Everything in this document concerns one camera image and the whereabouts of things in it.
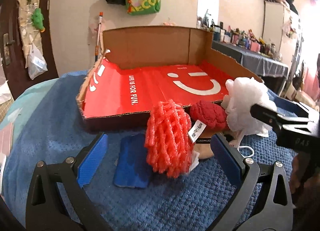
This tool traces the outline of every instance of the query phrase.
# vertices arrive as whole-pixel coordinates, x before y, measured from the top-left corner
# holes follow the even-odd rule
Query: pink box
[[[258,43],[251,43],[251,48],[250,48],[250,50],[258,53],[258,52],[260,51],[260,44],[258,44]]]

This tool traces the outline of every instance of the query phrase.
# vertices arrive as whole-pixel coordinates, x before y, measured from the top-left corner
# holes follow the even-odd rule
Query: door
[[[42,48],[48,71],[31,80],[28,75],[28,69],[25,69],[25,57],[22,50],[23,47],[18,24],[18,2],[17,0],[1,0],[0,51],[4,73],[14,99],[19,97],[27,88],[37,83],[58,78],[51,46],[48,7],[48,0],[40,0],[40,8],[44,16],[43,23],[45,27],[45,31],[41,33]],[[12,44],[8,46],[10,64],[4,59],[4,34],[8,34],[9,42],[12,42]]]

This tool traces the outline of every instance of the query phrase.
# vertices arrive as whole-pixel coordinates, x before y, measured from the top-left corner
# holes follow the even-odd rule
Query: cardboard box
[[[103,44],[111,50],[106,58],[120,69],[146,66],[199,65],[204,60],[219,70],[236,77],[261,79],[233,58],[211,49],[212,33],[199,29],[148,26],[113,29],[103,32]],[[93,74],[102,64],[101,57],[88,72],[76,101],[87,129],[114,130],[146,126],[149,111],[104,117],[84,116],[84,99]]]

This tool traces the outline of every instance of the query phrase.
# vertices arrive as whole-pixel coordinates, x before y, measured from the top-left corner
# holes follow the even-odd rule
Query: fabric tag
[[[263,130],[260,133],[258,133],[257,135],[261,136],[261,137],[269,137],[269,131],[268,131],[268,129],[263,127]]]
[[[189,172],[191,172],[194,168],[196,168],[199,165],[199,155],[200,153],[198,153],[197,151],[192,151],[192,161],[189,167]]]
[[[203,132],[203,130],[205,129],[206,126],[207,125],[202,123],[200,120],[196,121],[195,125],[188,132],[188,135],[189,135],[192,143],[194,143],[198,139],[198,137]]]
[[[211,137],[210,138],[198,138],[196,140],[196,143],[197,144],[210,144],[210,141],[211,141]]]

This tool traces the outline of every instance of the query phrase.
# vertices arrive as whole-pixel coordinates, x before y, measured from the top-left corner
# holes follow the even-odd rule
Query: blue sponge
[[[102,134],[78,168],[77,181],[82,188],[89,184],[108,150],[108,136]]]
[[[119,187],[146,188],[152,167],[146,162],[145,135],[137,134],[121,139],[120,153],[113,183]]]

